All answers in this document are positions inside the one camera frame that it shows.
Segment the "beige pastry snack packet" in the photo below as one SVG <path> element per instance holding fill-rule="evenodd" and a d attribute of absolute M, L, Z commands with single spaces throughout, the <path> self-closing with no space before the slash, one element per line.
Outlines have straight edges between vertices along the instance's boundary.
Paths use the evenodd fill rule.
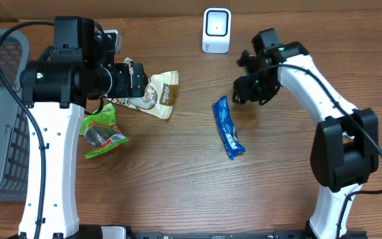
<path fill-rule="evenodd" d="M 126 58 L 123 63 L 136 63 Z M 176 70 L 148 76 L 149 83 L 145 95 L 141 98 L 110 98 L 109 103 L 125 106 L 167 120 L 173 109 L 179 87 L 179 75 Z"/>

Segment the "green snack packet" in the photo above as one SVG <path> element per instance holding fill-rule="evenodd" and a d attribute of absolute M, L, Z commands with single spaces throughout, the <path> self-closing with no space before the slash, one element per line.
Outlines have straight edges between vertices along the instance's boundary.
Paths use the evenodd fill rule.
<path fill-rule="evenodd" d="M 92 147 L 85 154 L 86 159 L 107 153 L 129 141 L 117 127 L 115 108 L 112 103 L 104 105 L 100 113 L 86 116 L 82 122 L 80 135 Z"/>

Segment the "blue oreo packet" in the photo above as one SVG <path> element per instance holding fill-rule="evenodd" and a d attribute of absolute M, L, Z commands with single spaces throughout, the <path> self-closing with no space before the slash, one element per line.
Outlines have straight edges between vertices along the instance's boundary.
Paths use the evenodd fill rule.
<path fill-rule="evenodd" d="M 227 156 L 233 161 L 238 155 L 245 153 L 245 148 L 239 142 L 231 119 L 227 96 L 222 96 L 217 102 L 213 103 L 212 109 Z"/>

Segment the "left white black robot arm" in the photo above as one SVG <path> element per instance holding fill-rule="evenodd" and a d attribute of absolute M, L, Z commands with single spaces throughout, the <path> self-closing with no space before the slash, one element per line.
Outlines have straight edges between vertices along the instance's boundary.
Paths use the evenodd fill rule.
<path fill-rule="evenodd" d="M 21 74 L 29 111 L 29 175 L 19 238 L 119 238 L 128 227 L 82 225 L 76 208 L 76 153 L 89 100 L 140 98 L 148 78 L 116 63 L 121 35 L 92 19 L 57 17 L 54 43 Z"/>

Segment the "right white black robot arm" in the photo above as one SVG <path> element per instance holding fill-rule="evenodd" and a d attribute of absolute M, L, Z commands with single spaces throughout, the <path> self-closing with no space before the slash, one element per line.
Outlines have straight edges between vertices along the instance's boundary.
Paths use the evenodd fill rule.
<path fill-rule="evenodd" d="M 258 32 L 251 42 L 255 54 L 244 50 L 237 60 L 247 74 L 233 83 L 233 102 L 264 105 L 286 88 L 316 126 L 310 166 L 320 190 L 302 237 L 366 238 L 350 232 L 346 222 L 356 192 L 379 166 L 377 116 L 342 97 L 300 42 L 283 44 L 274 29 Z"/>

